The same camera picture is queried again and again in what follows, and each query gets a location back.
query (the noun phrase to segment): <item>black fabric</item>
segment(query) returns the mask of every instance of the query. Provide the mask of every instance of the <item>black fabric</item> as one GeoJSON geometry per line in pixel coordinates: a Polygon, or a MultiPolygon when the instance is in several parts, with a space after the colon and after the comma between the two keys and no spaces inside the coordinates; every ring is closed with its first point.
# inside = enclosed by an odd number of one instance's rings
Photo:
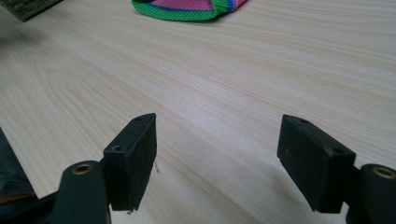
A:
{"type": "Polygon", "coordinates": [[[0,128],[0,216],[32,200],[35,191],[0,128]]]}

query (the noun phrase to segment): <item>screw hole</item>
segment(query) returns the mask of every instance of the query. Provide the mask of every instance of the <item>screw hole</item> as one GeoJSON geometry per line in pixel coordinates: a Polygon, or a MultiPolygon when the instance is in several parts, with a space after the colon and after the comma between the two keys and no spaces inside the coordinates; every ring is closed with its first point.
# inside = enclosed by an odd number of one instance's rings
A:
{"type": "Polygon", "coordinates": [[[73,175],[85,175],[92,169],[90,164],[81,164],[80,166],[73,169],[73,175]]]}
{"type": "Polygon", "coordinates": [[[377,166],[377,167],[373,168],[373,172],[376,175],[382,176],[387,179],[396,179],[396,174],[393,171],[391,171],[390,169],[387,169],[384,167],[377,166]]]}

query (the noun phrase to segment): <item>wooden table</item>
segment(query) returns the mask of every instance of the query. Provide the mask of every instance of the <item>wooden table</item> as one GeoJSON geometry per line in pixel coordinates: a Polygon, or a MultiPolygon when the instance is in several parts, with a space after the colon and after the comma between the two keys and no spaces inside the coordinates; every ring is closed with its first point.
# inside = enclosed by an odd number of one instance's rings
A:
{"type": "Polygon", "coordinates": [[[0,9],[0,126],[39,197],[134,117],[157,114],[160,172],[113,223],[345,223],[312,213],[276,157],[283,114],[396,168],[396,2],[250,0],[214,22],[129,1],[0,9]]]}

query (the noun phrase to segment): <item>table surface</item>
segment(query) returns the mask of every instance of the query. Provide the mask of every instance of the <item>table surface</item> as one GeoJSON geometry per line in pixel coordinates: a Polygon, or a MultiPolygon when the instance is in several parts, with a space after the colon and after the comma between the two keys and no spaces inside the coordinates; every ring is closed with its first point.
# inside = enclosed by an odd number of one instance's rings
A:
{"type": "Polygon", "coordinates": [[[283,114],[396,168],[396,2],[250,0],[212,22],[129,1],[0,9],[0,126],[39,197],[157,114],[160,172],[113,223],[345,223],[313,213],[276,157],[283,114]]]}

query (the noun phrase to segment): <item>colorful knitted object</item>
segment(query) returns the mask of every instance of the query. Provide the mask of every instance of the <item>colorful knitted object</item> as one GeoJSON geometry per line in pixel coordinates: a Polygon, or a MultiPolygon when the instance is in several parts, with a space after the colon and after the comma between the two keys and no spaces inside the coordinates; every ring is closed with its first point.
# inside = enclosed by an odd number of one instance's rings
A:
{"type": "Polygon", "coordinates": [[[230,13],[247,0],[132,0],[140,13],[165,21],[207,21],[230,13]]]}

